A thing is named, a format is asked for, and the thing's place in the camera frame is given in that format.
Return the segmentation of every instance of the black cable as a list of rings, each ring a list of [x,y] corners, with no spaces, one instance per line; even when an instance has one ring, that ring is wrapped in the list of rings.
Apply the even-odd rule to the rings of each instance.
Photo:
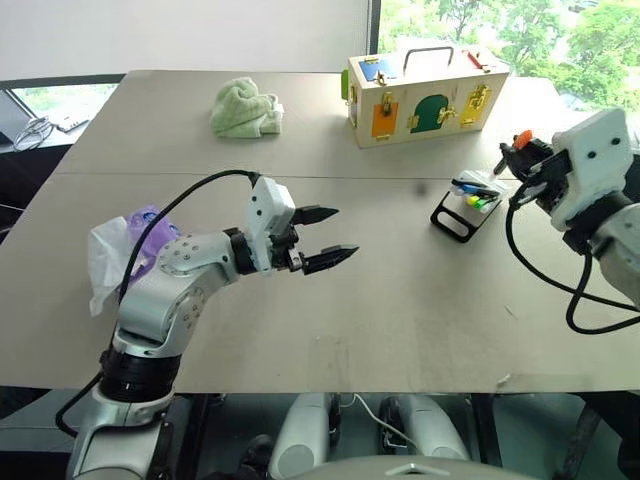
[[[569,328],[576,333],[581,333],[582,335],[601,335],[603,333],[615,332],[616,330],[621,330],[623,328],[627,328],[640,323],[640,317],[633,317],[629,320],[624,320],[622,322],[614,323],[613,325],[599,328],[582,328],[576,325],[573,316],[575,314],[576,307],[578,306],[578,302],[584,296],[584,289],[587,288],[587,283],[589,283],[592,265],[593,256],[591,255],[591,252],[587,252],[584,255],[584,267],[582,269],[580,281],[578,282],[576,292],[571,297],[571,301],[569,302],[569,306],[567,307],[566,320]]]
[[[218,178],[228,177],[231,175],[243,175],[251,181],[252,185],[255,185],[256,181],[260,177],[260,174],[258,172],[251,172],[248,170],[224,170],[222,172],[209,175],[208,177],[203,178],[199,182],[196,182],[193,185],[191,185],[189,188],[187,188],[175,200],[173,200],[169,205],[167,205],[160,213],[158,213],[158,215],[156,215],[155,218],[151,220],[151,222],[149,222],[149,225],[147,225],[145,229],[142,231],[140,238],[134,245],[131,255],[129,256],[129,262],[127,263],[127,268],[125,269],[124,275],[122,276],[122,283],[120,285],[120,294],[118,296],[118,303],[122,302],[122,299],[124,298],[125,293],[127,293],[127,289],[129,288],[129,281],[131,279],[131,272],[133,271],[133,266],[135,265],[136,259],[138,258],[138,254],[140,253],[142,244],[151,233],[151,230],[153,230],[153,228],[158,224],[158,222],[160,222],[160,220],[166,217],[171,210],[173,210],[185,198],[187,198],[189,195],[191,195],[200,187],[208,183],[211,183],[214,180],[217,180]],[[111,339],[109,340],[109,344],[111,344],[114,334],[115,334],[115,326],[114,326],[113,332],[111,333]],[[67,403],[65,403],[60,410],[58,410],[58,412],[56,413],[56,426],[58,427],[58,429],[60,429],[67,435],[71,435],[72,437],[76,437],[78,435],[78,432],[72,429],[64,421],[64,415],[67,413],[67,411],[69,411],[69,409],[71,409],[71,407],[73,407],[76,403],[78,403],[78,401],[82,397],[84,397],[89,392],[89,390],[91,390],[100,381],[101,378],[102,378],[102,371],[98,372],[91,379],[91,381],[82,388],[82,390],[80,390]]]
[[[525,258],[525,256],[522,254],[522,252],[520,252],[520,250],[518,249],[518,247],[516,245],[515,239],[513,238],[513,215],[516,212],[516,210],[518,208],[520,208],[520,205],[518,204],[518,201],[520,200],[520,197],[522,196],[522,194],[524,193],[524,191],[526,190],[527,187],[528,186],[526,184],[522,184],[520,186],[520,188],[516,191],[516,193],[511,198],[510,205],[509,205],[509,210],[507,211],[507,218],[506,218],[506,221],[505,221],[505,231],[506,231],[506,235],[507,235],[507,243],[509,244],[509,247],[511,248],[511,252],[520,261],[520,263],[522,263],[522,265],[524,265],[524,267],[527,270],[529,270],[531,273],[533,273],[536,277],[538,277],[543,282],[546,282],[549,285],[554,286],[556,288],[559,288],[560,290],[563,290],[563,291],[565,291],[567,293],[575,294],[576,293],[576,289],[575,288],[571,288],[570,286],[565,285],[564,283],[560,283],[557,280],[554,280],[553,278],[548,277],[547,275],[542,273],[540,270],[538,270],[536,267],[534,267],[531,264],[531,262],[529,262],[529,260],[527,260]],[[611,307],[622,308],[624,310],[629,310],[629,311],[632,311],[632,312],[637,312],[638,311],[638,309],[634,305],[629,305],[629,304],[626,304],[626,303],[616,302],[614,300],[609,300],[607,298],[598,297],[598,296],[592,295],[590,293],[583,292],[581,294],[581,298],[586,298],[587,300],[591,300],[593,302],[602,303],[603,305],[609,305]]]

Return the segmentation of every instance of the purple plastic bag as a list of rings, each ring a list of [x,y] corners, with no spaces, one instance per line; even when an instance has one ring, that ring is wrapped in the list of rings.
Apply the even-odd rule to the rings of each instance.
[[[158,213],[160,213],[160,210],[156,206],[147,205],[127,217],[127,228],[129,230],[131,245],[134,245],[138,241],[144,229]],[[147,273],[151,267],[153,267],[160,249],[180,235],[182,234],[178,227],[171,223],[167,217],[160,220],[142,244],[142,248],[138,254],[138,262],[140,262],[141,266],[134,272],[131,278],[135,280]]]

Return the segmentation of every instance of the orange object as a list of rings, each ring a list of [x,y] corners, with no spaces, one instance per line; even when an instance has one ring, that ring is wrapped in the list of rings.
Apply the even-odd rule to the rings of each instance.
[[[513,146],[516,148],[516,150],[522,150],[527,146],[527,143],[529,143],[532,138],[533,132],[531,130],[525,130],[520,135],[518,135],[518,138],[513,141]]]
[[[398,102],[391,104],[391,112],[384,114],[384,106],[382,104],[373,106],[373,128],[371,129],[372,137],[382,137],[384,135],[393,135],[396,131],[396,119],[398,117]]]

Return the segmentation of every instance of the table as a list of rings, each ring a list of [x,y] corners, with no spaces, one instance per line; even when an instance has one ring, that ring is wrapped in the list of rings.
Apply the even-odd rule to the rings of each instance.
[[[567,294],[542,284],[511,256],[502,225],[504,205],[467,245],[453,242],[428,223],[452,175],[463,165],[488,167],[495,162],[496,133],[490,124],[480,134],[360,151],[355,142],[348,143],[349,132],[342,125],[346,119],[338,117],[340,102],[330,96],[328,84],[337,84],[337,76],[256,74],[252,76],[258,85],[269,87],[268,80],[291,85],[282,97],[286,115],[294,118],[288,117],[279,138],[221,141],[208,136],[206,108],[196,111],[194,106],[203,84],[211,85],[201,99],[204,105],[230,76],[134,73],[70,150],[0,248],[5,273],[0,384],[83,385],[95,373],[116,318],[114,303],[98,318],[88,315],[88,230],[148,203],[165,205],[207,172],[242,166],[275,175],[299,206],[321,203],[341,210],[322,224],[301,229],[302,251],[312,254],[337,243],[361,248],[328,272],[309,277],[287,272],[271,278],[252,275],[219,292],[207,304],[184,356],[178,390],[523,392],[637,387],[640,374],[627,366],[640,360],[638,330],[595,338],[572,333],[564,324]],[[293,85],[299,82],[318,88],[326,84],[316,95],[326,96],[326,102],[316,97],[313,102],[318,108],[326,105],[328,113],[314,110],[302,116],[307,110],[293,101]],[[174,83],[185,92],[185,111],[178,108],[182,104],[174,97]],[[536,99],[532,111],[533,103],[556,102],[557,94],[546,81],[510,79],[507,86],[505,93],[511,89],[512,98],[536,86],[540,94],[531,93]],[[149,92],[155,92],[155,101]],[[161,97],[168,106],[158,106]],[[510,111],[502,100],[502,111]],[[173,110],[181,121],[159,122],[158,109]],[[508,116],[500,110],[494,114],[494,123]],[[127,115],[131,135],[116,121],[124,122]],[[520,115],[514,125],[527,122],[526,112]],[[558,109],[548,118],[529,118],[548,128],[563,115]],[[141,126],[143,117],[146,127]],[[306,130],[300,124],[323,127],[308,129],[306,140],[298,142],[291,136]],[[186,142],[177,136],[188,132],[192,136]],[[460,158],[459,143],[477,148],[472,156]],[[425,150],[429,160],[412,158]],[[418,182],[426,194],[418,193]],[[171,218],[184,231],[241,227],[248,191],[246,180],[239,178],[216,182]],[[580,259],[568,253],[542,211],[531,207],[523,212],[515,229],[524,253],[543,271],[576,283]],[[622,298],[599,273],[590,290]],[[579,321],[586,325],[620,316],[600,305],[579,309]]]

